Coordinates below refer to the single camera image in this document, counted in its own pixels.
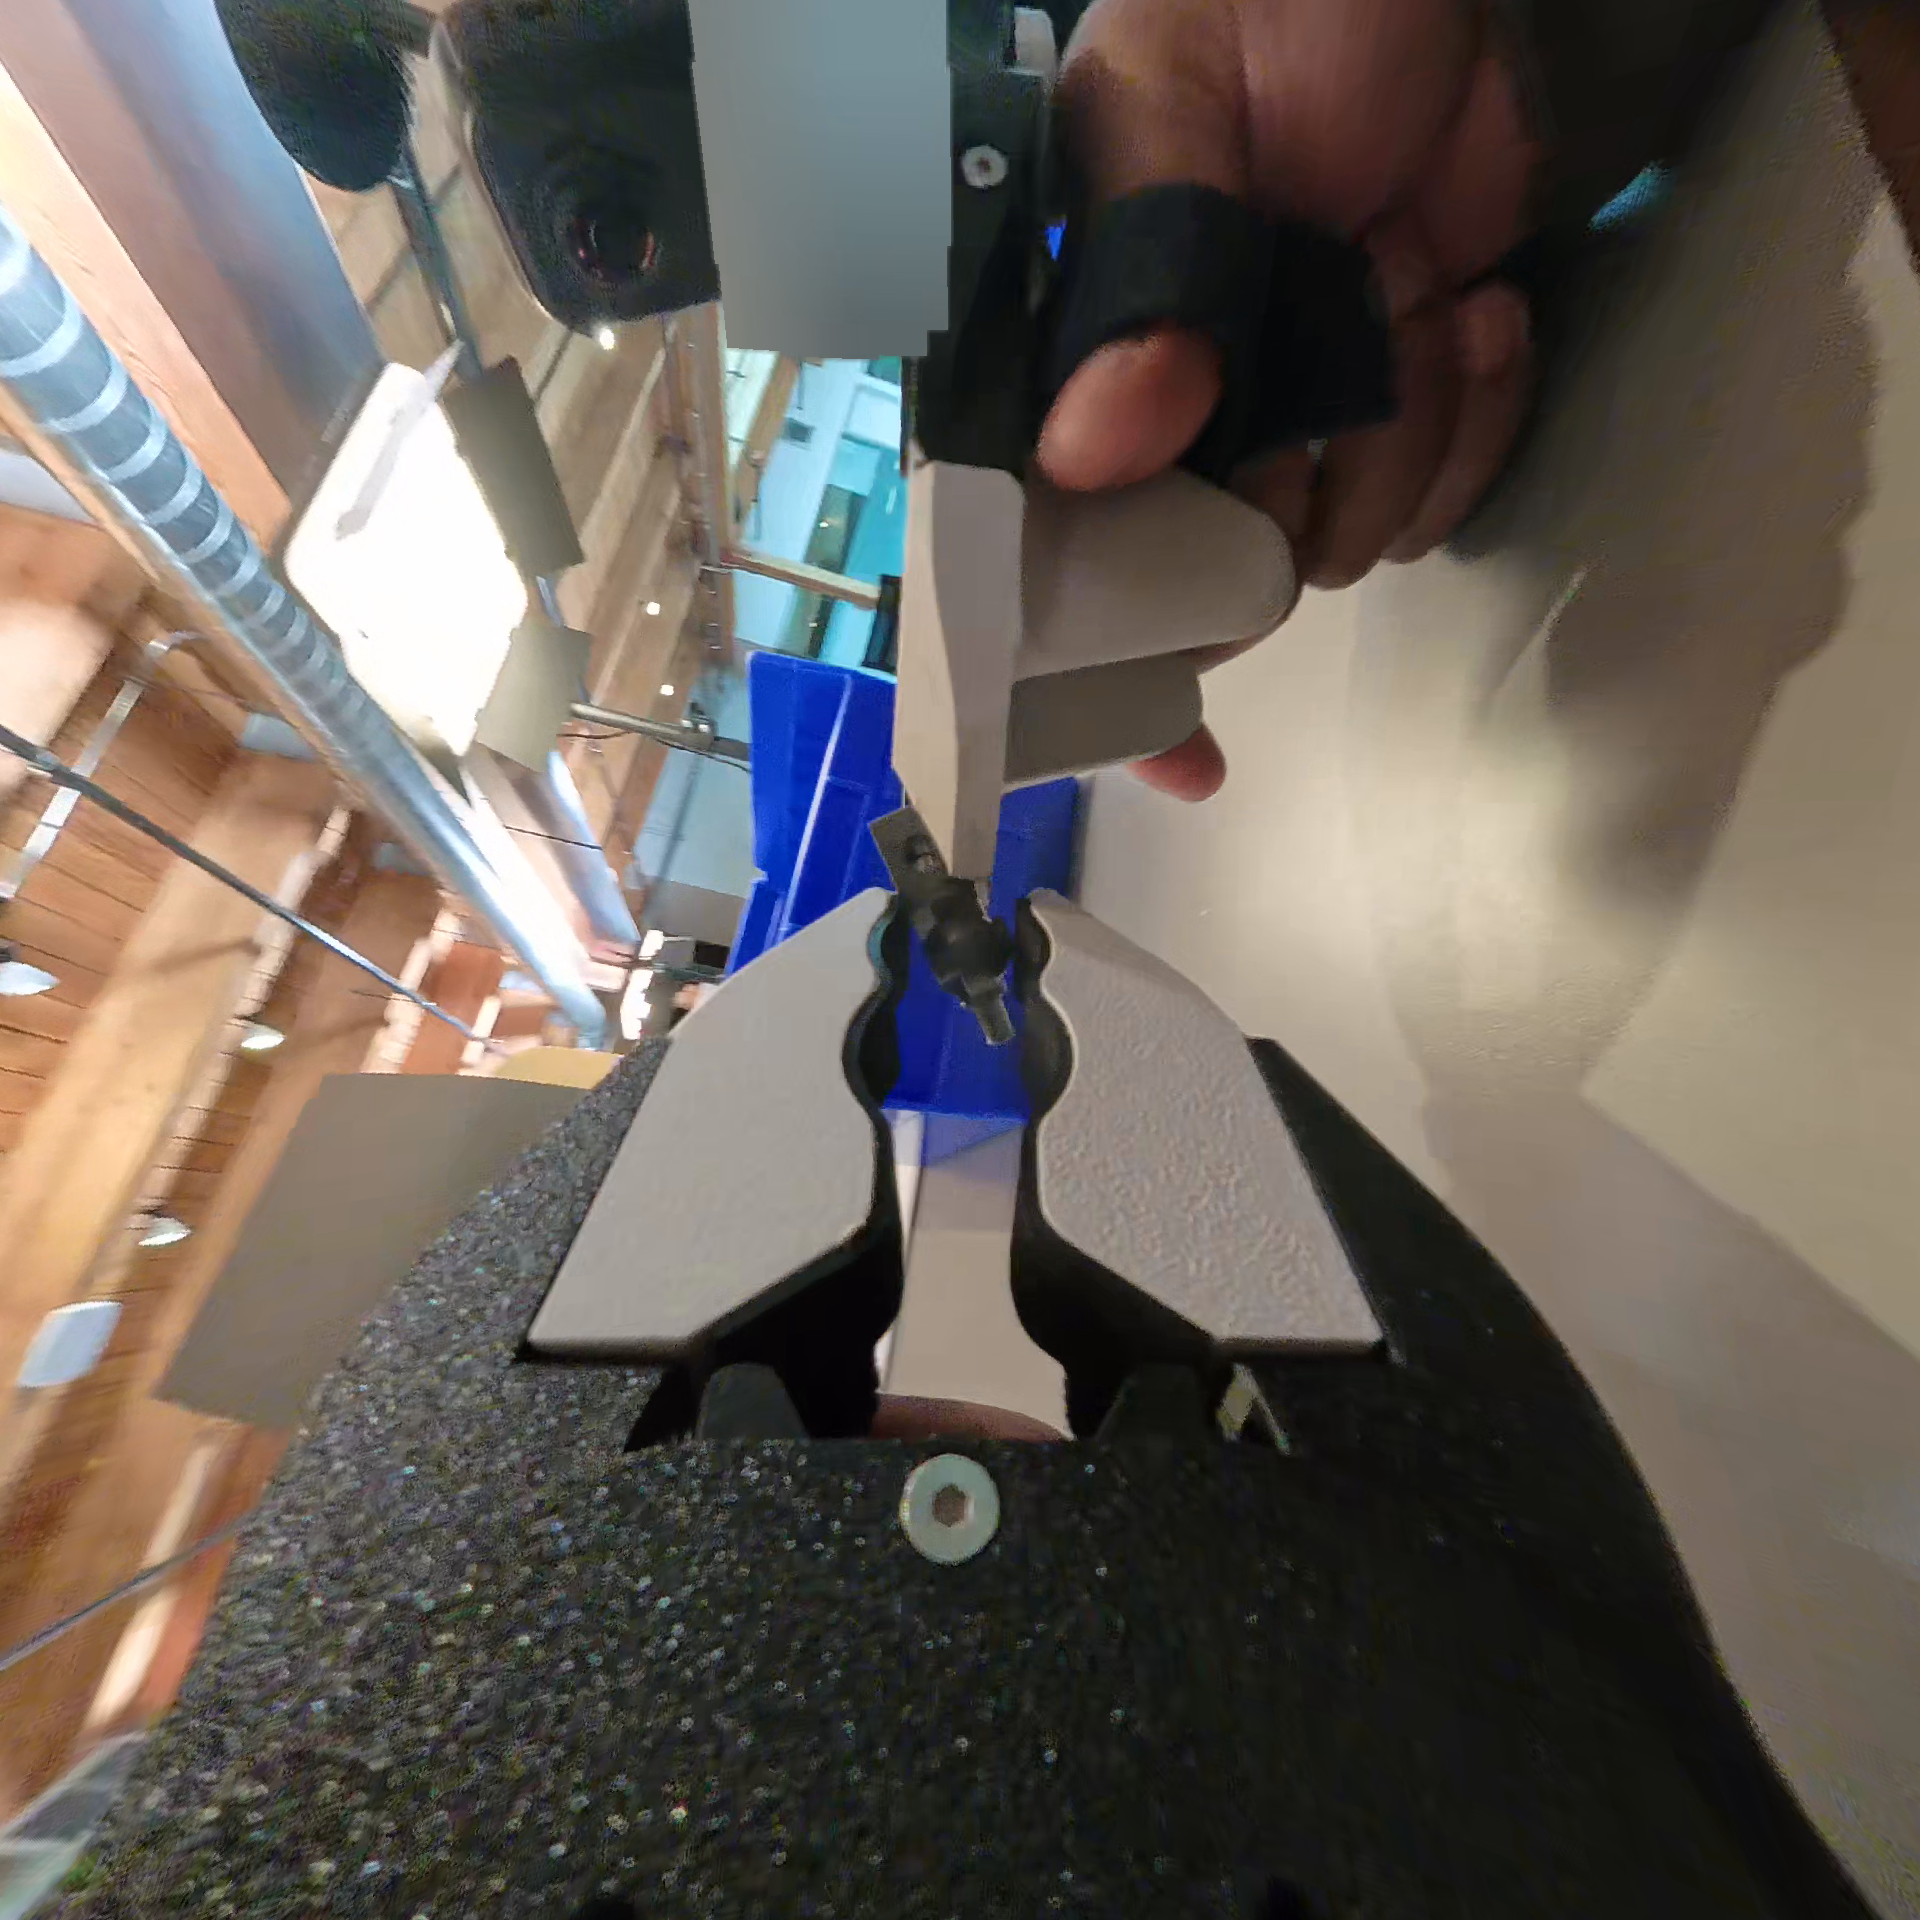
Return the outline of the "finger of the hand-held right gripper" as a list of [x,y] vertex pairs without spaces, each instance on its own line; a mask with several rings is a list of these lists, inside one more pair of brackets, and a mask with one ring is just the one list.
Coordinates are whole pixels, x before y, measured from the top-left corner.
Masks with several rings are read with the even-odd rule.
[[1023,493],[998,470],[919,462],[907,523],[894,768],[947,872],[992,877],[1022,646]]

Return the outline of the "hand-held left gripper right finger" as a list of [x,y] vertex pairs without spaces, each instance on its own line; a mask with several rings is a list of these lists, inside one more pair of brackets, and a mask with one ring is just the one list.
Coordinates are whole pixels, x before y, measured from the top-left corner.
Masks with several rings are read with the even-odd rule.
[[1223,1355],[1366,1353],[1383,1334],[1248,1039],[1086,909],[1023,901],[1040,935],[1036,1201],[1062,1249]]

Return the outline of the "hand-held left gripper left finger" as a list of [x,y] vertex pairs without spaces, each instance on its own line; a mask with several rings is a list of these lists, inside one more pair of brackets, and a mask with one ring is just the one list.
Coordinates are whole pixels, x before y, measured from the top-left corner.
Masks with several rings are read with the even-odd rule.
[[894,1199],[856,1041],[894,981],[877,887],[717,985],[655,1078],[547,1291],[544,1359],[692,1359],[854,1251]]

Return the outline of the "blue plastic bin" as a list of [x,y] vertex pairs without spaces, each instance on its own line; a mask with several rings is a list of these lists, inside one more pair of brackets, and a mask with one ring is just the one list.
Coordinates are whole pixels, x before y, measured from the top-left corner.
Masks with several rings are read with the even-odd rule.
[[[861,669],[756,654],[750,666],[752,846],[756,882],[736,929],[728,971],[756,970],[766,953],[831,919],[861,895],[894,890],[872,843],[872,824],[902,807],[894,770],[895,686]],[[1017,909],[1036,893],[1073,887],[1080,785],[1072,778],[1007,791],[998,805],[987,913],[1011,939]],[[895,971],[895,1079],[891,1114],[921,1114],[925,1151],[948,1159],[981,1142],[1025,1127],[1017,971],[998,976],[1011,1035],[993,1046],[976,1014],[948,994],[921,937],[883,937]]]

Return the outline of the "small grey brick model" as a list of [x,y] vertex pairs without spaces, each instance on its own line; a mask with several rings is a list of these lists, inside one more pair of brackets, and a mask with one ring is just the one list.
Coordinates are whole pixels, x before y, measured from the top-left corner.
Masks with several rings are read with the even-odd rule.
[[989,1048],[1012,1046],[1017,1029],[1006,1000],[1012,933],[987,913],[972,880],[948,872],[912,807],[877,816],[871,839],[936,985],[969,1011]]

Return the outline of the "person's right hand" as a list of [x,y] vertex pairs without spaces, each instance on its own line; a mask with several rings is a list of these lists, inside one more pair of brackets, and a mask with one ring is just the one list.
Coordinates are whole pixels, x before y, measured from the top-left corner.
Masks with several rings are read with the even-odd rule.
[[1544,141],[1493,6],[1104,2],[1054,90],[1095,201],[1207,185],[1360,242],[1398,415],[1245,465],[1303,586],[1341,591],[1451,539],[1533,389],[1532,317],[1497,265],[1532,233]]

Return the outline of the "dark grey divider panel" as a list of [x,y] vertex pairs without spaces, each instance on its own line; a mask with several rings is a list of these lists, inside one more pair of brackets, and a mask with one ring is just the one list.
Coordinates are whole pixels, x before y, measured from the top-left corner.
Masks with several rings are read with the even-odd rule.
[[421,1251],[583,1096],[509,1078],[321,1079],[156,1401],[295,1430]]

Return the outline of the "white ceiling light panel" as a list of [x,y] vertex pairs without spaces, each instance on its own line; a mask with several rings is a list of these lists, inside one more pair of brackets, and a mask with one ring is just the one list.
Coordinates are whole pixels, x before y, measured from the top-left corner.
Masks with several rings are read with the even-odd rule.
[[558,501],[505,425],[507,363],[454,379],[461,347],[385,366],[281,549],[347,669],[433,763],[483,752],[536,774],[585,686],[589,641],[555,621],[513,539]]

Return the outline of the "white ceiling access point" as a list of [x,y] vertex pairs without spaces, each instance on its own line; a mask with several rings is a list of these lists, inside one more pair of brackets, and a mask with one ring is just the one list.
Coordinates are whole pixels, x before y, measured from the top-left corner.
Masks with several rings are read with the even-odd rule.
[[73,1385],[91,1375],[120,1322],[113,1299],[65,1304],[47,1313],[15,1371],[21,1395],[40,1395]]

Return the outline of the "silver flexible duct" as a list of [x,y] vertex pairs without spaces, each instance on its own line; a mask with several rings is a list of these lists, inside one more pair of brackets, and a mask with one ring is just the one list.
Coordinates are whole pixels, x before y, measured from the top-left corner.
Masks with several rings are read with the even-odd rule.
[[156,566],[159,586],[239,654],[352,793],[544,985],[575,1043],[604,1048],[607,1016],[581,947],[536,882],[511,870],[517,849],[480,835],[456,789],[352,677],[341,646],[7,211],[3,386],[31,451],[53,457],[107,528]]

